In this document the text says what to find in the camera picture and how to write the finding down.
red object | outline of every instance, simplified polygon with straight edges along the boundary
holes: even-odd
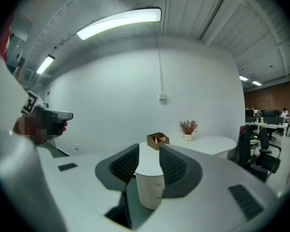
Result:
[[[9,41],[10,37],[10,27],[14,21],[14,15],[12,14],[7,21],[5,22],[1,32],[0,32],[0,56],[4,59],[6,62],[6,46]]]

white wall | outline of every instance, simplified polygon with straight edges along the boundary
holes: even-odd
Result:
[[[45,88],[41,88],[36,94],[38,96],[40,96],[43,101],[45,101],[45,98],[46,98],[46,89]]]
[[[231,54],[183,38],[158,40],[166,103],[158,99],[153,37],[104,45],[60,70],[48,89],[50,108],[73,112],[74,119],[57,147],[76,155],[140,143],[158,131],[171,137],[187,119],[199,122],[197,135],[237,141],[244,96]]]

round white table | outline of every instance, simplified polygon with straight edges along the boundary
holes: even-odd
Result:
[[[197,137],[192,141],[185,141],[178,136],[170,138],[170,144],[222,158],[226,158],[228,151],[236,148],[234,140],[221,136]],[[148,209],[156,209],[161,202],[164,178],[159,151],[149,147],[147,142],[140,143],[139,165],[135,175],[142,205]]]

ceiling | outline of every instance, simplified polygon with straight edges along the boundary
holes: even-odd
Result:
[[[90,48],[139,35],[179,35],[232,53],[239,73],[249,78],[244,91],[290,77],[290,24],[274,0],[56,0],[56,8],[39,8],[27,46],[26,71],[20,80],[35,90],[52,79],[64,63]],[[161,21],[139,23],[102,32],[82,41],[79,29],[103,17],[147,6],[160,7]],[[22,12],[35,13],[26,8]],[[47,54],[56,60],[41,76],[36,70]]]

black office chair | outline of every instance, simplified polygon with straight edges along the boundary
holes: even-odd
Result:
[[[277,128],[275,134],[278,134],[280,136],[284,135],[284,129],[283,128]]]
[[[239,148],[238,165],[242,166],[252,175],[256,176],[259,180],[265,182],[267,179],[267,170],[251,163],[251,156],[250,156],[251,134],[252,134],[252,127],[245,126],[245,133],[241,134],[238,140],[238,148]]]
[[[259,151],[260,155],[256,158],[255,164],[270,171],[270,174],[275,174],[280,165],[279,156],[281,153],[281,147],[269,143],[266,128],[262,128],[260,130],[259,137],[261,142],[261,149]],[[271,150],[268,150],[269,146],[275,147],[279,150],[278,158],[270,155],[272,152]]]

